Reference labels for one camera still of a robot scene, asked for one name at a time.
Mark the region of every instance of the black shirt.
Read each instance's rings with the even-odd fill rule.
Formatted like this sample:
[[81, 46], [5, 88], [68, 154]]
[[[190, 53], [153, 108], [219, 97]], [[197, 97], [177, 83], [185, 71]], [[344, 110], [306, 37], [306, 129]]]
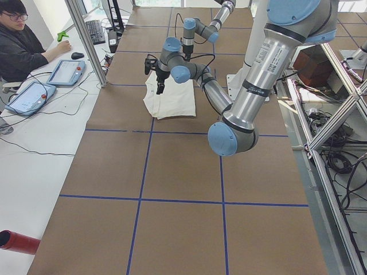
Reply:
[[48, 64], [45, 50], [32, 30], [11, 31], [0, 24], [0, 76], [8, 82], [23, 81], [29, 73]]

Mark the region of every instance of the glasses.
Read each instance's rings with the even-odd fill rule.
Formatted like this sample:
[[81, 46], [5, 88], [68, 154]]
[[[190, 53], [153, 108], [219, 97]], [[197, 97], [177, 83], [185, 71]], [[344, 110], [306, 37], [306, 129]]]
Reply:
[[28, 19], [28, 14], [7, 14], [4, 13], [5, 15], [10, 17], [10, 20], [17, 22], [19, 19], [21, 19], [22, 21], [26, 21]]

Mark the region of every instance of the red cylinder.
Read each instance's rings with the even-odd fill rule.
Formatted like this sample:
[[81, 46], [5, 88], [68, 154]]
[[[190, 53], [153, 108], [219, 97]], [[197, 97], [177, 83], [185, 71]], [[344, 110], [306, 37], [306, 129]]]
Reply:
[[9, 230], [0, 232], [0, 249], [35, 255], [39, 244], [39, 239]]

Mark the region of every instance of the computer mouse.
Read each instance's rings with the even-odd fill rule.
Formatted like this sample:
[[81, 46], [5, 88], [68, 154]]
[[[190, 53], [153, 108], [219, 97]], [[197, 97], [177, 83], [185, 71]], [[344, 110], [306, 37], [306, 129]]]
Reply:
[[74, 52], [74, 53], [71, 54], [71, 59], [74, 59], [74, 60], [75, 59], [80, 59], [82, 57], [84, 57], [84, 53]]

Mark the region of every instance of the white table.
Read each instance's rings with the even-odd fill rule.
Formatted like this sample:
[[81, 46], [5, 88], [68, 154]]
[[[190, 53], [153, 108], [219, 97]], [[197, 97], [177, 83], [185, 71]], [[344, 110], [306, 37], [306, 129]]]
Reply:
[[[95, 18], [95, 16], [90, 15], [85, 20]], [[87, 66], [82, 79], [78, 83], [92, 72], [92, 65], [88, 61], [88, 56], [76, 29], [73, 28], [67, 33], [69, 38], [63, 40], [71, 42], [72, 50], [53, 60], [47, 66], [35, 70], [32, 74], [51, 72], [59, 60], [71, 59], [72, 52], [85, 54], [82, 60], [86, 62]], [[55, 40], [50, 47], [56, 45], [57, 41]], [[105, 51], [109, 52], [107, 42], [96, 45], [95, 49], [100, 60], [106, 54]], [[41, 82], [46, 81], [48, 77], [49, 75], [37, 76]], [[81, 87], [88, 91], [88, 96], [77, 114], [68, 116], [62, 113], [52, 115], [38, 113], [30, 119], [14, 125], [13, 133], [7, 136], [0, 135], [0, 138], [19, 144], [31, 151], [75, 154], [85, 124], [91, 115], [100, 91], [100, 84], [94, 73], [91, 73]], [[50, 101], [62, 95], [64, 96], [44, 106], [41, 112], [63, 111], [75, 113], [85, 97], [86, 91], [79, 88], [73, 91], [71, 89], [57, 88]], [[4, 111], [1, 114], [2, 117], [9, 115], [12, 115], [9, 111]], [[9, 124], [13, 124], [23, 120], [24, 117], [9, 116], [5, 119]], [[41, 239], [72, 160], [72, 156], [29, 153], [0, 140], [0, 231], [10, 230]], [[25, 275], [33, 258], [34, 256], [27, 254], [0, 249], [0, 273]]]

